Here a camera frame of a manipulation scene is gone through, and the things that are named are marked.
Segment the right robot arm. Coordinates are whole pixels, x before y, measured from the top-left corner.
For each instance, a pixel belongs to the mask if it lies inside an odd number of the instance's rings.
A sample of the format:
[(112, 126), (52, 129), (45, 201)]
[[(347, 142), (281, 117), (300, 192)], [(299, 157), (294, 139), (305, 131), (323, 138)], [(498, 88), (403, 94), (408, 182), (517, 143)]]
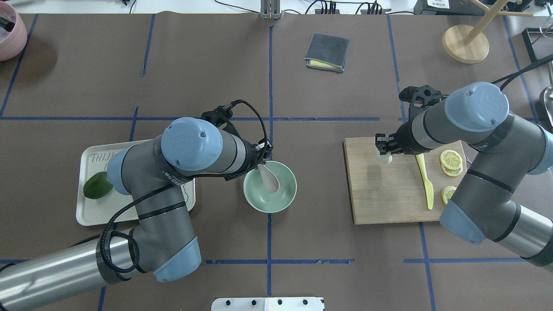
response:
[(493, 83), (476, 82), (448, 96), (407, 87), (409, 120), (376, 134), (381, 155), (428, 153), (463, 141), (477, 152), (440, 216), (443, 228), (471, 244), (491, 240), (534, 266), (552, 270), (552, 220), (512, 200), (526, 175), (552, 167), (552, 134), (511, 112)]

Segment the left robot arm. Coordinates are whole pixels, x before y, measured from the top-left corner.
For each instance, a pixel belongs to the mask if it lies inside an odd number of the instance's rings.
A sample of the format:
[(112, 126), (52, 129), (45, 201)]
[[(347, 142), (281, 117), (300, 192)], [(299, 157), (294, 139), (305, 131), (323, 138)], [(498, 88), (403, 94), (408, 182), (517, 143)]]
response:
[(152, 272), (159, 282), (187, 276), (201, 264), (181, 186), (200, 177), (239, 177), (267, 157), (270, 141), (241, 139), (228, 125), (192, 117), (112, 157), (108, 179), (133, 201), (103, 232), (53, 254), (1, 270), (1, 309), (29, 311)]

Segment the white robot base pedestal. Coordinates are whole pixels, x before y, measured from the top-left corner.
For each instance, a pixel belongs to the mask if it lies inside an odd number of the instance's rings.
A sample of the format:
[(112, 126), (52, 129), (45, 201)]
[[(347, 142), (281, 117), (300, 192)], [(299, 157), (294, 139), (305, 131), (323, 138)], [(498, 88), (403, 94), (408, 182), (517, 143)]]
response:
[(322, 297), (217, 298), (212, 311), (324, 311)]

